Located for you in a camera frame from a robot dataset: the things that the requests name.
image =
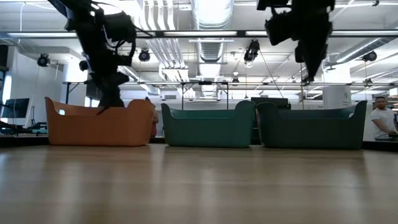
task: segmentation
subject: person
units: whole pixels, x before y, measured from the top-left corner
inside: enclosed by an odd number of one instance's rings
[[[145,100],[150,102],[150,99],[148,98],[148,96],[145,97]],[[150,132],[150,137],[154,138],[154,137],[156,137],[156,133],[157,133],[156,124],[159,123],[159,115],[157,114],[156,111],[154,111],[154,117],[152,118],[152,122],[153,122],[152,123],[152,131]]]
[[[376,109],[371,113],[374,126],[373,136],[376,140],[388,139],[389,134],[397,134],[394,123],[394,112],[386,108],[387,100],[383,96],[376,97]]]

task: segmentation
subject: wooden surface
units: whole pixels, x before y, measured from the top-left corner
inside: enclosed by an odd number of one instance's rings
[[[28,147],[0,151],[0,223],[398,223],[398,154]]]

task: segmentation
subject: metal frame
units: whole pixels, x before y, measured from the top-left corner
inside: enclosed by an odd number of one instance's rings
[[[154,38],[265,38],[265,30],[148,30]],[[338,29],[333,30],[331,38],[367,38],[398,37],[395,29]],[[137,32],[138,39],[150,39],[151,36]],[[77,39],[73,32],[0,32],[0,39]]]
[[[85,84],[84,82],[63,82],[62,84],[67,85],[67,95],[65,98],[65,104],[69,103],[69,93],[71,93],[78,85]]]
[[[249,86],[261,86],[261,85],[284,85],[284,86],[398,86],[398,83],[323,83],[323,82],[312,82],[312,83],[293,83],[293,82],[221,82],[221,83],[228,83],[229,85],[249,85]],[[203,82],[126,82],[123,85],[186,85],[186,84],[199,84],[199,85],[210,85],[210,84],[203,84]]]
[[[181,110],[184,110],[184,93],[188,91],[194,84],[198,85],[217,85],[226,93],[226,109],[229,110],[229,83],[228,82],[181,82],[182,96],[181,96]],[[184,90],[185,85],[190,85],[187,90]]]

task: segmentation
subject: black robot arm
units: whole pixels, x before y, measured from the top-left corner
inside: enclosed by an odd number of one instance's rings
[[[100,107],[124,106],[119,85],[129,77],[118,66],[131,66],[136,49],[136,27],[125,12],[105,15],[99,2],[92,0],[48,0],[67,19],[67,31],[75,31],[80,41],[92,82],[103,92]],[[108,39],[117,42],[115,46]],[[118,48],[131,43],[129,55],[118,55]]]
[[[321,62],[326,57],[328,38],[332,31],[329,12],[334,10],[336,0],[258,0],[257,10],[271,8],[272,17],[265,28],[272,45],[289,38],[298,40],[295,59],[305,62],[308,77],[303,82],[314,81]],[[275,8],[289,7],[289,12],[277,13]]]

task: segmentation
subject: dark green basket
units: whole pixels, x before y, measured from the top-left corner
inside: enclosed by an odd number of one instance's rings
[[[166,143],[188,147],[248,147],[255,104],[242,101],[235,110],[175,110],[162,104]]]
[[[260,139],[265,147],[359,149],[363,142],[366,101],[337,110],[278,110],[257,105]]]

